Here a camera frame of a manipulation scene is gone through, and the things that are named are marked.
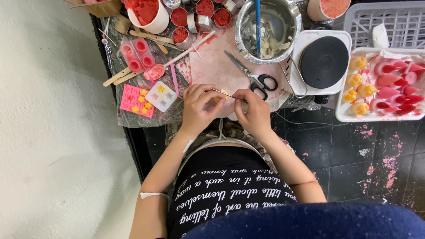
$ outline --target black shirt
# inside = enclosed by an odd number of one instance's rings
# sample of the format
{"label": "black shirt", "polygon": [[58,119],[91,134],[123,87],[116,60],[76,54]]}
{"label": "black shirt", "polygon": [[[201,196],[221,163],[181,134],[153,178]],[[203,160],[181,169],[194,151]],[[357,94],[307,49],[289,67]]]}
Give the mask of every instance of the black shirt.
{"label": "black shirt", "polygon": [[296,203],[291,188],[253,150],[201,149],[180,172],[167,215],[168,238],[229,213]]}

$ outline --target blue cloth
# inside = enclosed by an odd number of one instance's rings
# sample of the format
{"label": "blue cloth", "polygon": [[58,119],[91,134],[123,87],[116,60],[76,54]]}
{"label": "blue cloth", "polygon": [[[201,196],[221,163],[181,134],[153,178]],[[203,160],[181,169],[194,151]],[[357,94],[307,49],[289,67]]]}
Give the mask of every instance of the blue cloth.
{"label": "blue cloth", "polygon": [[425,222],[393,205],[312,203],[239,211],[197,226],[184,239],[425,238]]}

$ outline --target black burner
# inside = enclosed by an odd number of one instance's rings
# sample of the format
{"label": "black burner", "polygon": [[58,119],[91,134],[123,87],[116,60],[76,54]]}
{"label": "black burner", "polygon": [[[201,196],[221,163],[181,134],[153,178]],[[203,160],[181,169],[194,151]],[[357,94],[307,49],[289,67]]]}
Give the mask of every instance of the black burner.
{"label": "black burner", "polygon": [[305,82],[314,88],[335,85],[344,75],[349,63],[345,44],[336,37],[321,37],[304,50],[300,71]]}

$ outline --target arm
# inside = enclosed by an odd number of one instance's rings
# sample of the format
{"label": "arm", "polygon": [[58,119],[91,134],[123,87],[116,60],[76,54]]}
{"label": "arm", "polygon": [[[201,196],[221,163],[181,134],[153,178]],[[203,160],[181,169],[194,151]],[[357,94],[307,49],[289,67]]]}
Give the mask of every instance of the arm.
{"label": "arm", "polygon": [[250,90],[238,90],[234,97],[239,123],[267,150],[282,179],[291,187],[300,202],[326,202],[322,188],[307,166],[281,141],[270,126],[270,105]]}
{"label": "arm", "polygon": [[[196,139],[223,108],[225,100],[220,100],[210,111],[204,110],[205,105],[212,98],[223,98],[223,94],[210,91],[210,88],[219,90],[215,85],[193,85],[184,90],[183,124],[146,176],[140,187],[140,193],[168,191],[179,169],[187,144]],[[129,239],[166,238],[167,203],[167,198],[164,196],[148,196],[144,199],[138,196]]]}

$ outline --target hand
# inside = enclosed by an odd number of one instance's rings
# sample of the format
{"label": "hand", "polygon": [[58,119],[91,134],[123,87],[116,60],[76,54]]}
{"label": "hand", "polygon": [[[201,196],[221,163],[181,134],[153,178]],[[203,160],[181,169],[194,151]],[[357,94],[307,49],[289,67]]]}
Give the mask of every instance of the hand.
{"label": "hand", "polygon": [[[183,132],[191,139],[196,139],[208,127],[226,102],[222,93],[212,91],[211,88],[221,90],[215,85],[205,84],[192,85],[183,91],[183,124],[179,132]],[[206,111],[206,104],[211,102],[215,104],[212,100],[215,97],[220,98],[220,101],[210,111]]]}
{"label": "hand", "polygon": [[233,97],[246,100],[248,102],[248,112],[242,110],[242,102],[235,100],[235,114],[239,123],[257,140],[259,137],[267,135],[272,127],[270,126],[270,105],[262,100],[251,90],[239,89]]}

